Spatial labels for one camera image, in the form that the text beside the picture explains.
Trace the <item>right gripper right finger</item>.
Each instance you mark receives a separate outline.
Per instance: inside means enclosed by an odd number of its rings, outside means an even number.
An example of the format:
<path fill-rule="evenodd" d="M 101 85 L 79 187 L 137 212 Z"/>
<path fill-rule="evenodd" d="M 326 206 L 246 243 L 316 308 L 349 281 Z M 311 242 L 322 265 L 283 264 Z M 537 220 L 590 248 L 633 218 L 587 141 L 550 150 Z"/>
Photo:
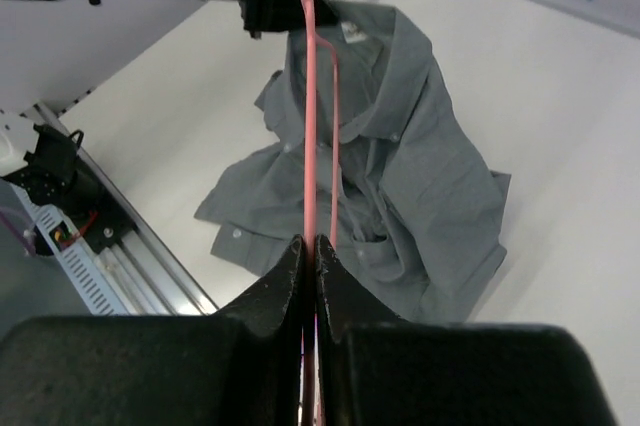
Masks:
<path fill-rule="evenodd" d="M 400 318 L 316 240 L 322 419 L 327 425 L 612 425 L 592 363 L 540 324 Z"/>

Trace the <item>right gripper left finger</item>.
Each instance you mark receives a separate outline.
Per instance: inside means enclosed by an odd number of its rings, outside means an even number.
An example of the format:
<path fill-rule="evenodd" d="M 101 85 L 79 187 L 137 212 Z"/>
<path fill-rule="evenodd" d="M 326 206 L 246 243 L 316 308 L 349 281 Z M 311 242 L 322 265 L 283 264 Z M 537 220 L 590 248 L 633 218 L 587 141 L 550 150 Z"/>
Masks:
<path fill-rule="evenodd" d="M 42 317 L 1 343 L 5 425 L 294 425 L 305 247 L 202 316 Z"/>

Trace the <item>pink wire hanger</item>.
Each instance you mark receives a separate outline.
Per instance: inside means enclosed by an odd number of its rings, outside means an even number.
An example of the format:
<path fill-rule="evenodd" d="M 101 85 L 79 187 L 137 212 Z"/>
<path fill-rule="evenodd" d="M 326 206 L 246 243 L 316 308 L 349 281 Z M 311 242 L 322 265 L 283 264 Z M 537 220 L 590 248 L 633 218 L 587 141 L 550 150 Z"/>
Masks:
<path fill-rule="evenodd" d="M 303 425 L 314 423 L 316 407 L 316 226 L 317 226 L 317 48 L 324 47 L 330 54 L 333 65 L 333 158 L 331 186 L 330 241 L 337 240 L 338 219 L 338 169 L 339 169 L 339 66 L 334 46 L 316 32 L 314 0 L 300 0 L 305 20 L 306 34 L 306 90 L 304 133 L 304 246 L 305 263 L 303 299 Z"/>

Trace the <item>grey button-up shirt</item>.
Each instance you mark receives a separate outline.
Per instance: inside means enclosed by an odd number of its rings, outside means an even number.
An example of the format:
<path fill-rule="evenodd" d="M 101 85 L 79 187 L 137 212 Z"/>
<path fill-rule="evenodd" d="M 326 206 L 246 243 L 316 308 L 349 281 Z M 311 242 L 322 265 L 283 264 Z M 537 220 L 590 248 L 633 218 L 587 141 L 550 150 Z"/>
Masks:
<path fill-rule="evenodd" d="M 458 124 L 429 38 L 392 6 L 339 2 L 317 55 L 317 228 L 387 307 L 421 323 L 467 319 L 506 251 L 510 178 Z M 229 166 L 196 210 L 214 256 L 266 274 L 303 228 L 306 38 L 256 99 L 277 142 Z"/>

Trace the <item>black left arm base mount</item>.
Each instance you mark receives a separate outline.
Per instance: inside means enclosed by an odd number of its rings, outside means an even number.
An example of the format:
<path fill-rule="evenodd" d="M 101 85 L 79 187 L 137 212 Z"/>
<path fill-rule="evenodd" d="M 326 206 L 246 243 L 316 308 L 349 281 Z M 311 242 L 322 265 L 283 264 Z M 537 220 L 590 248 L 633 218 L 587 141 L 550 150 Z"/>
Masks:
<path fill-rule="evenodd" d="M 36 125 L 36 148 L 25 156 L 27 167 L 18 185 L 37 206 L 54 206 L 69 220 L 50 234 L 59 250 L 83 240 L 98 254 L 136 230 L 106 186 L 80 157 L 84 132 L 64 134 L 49 125 Z"/>

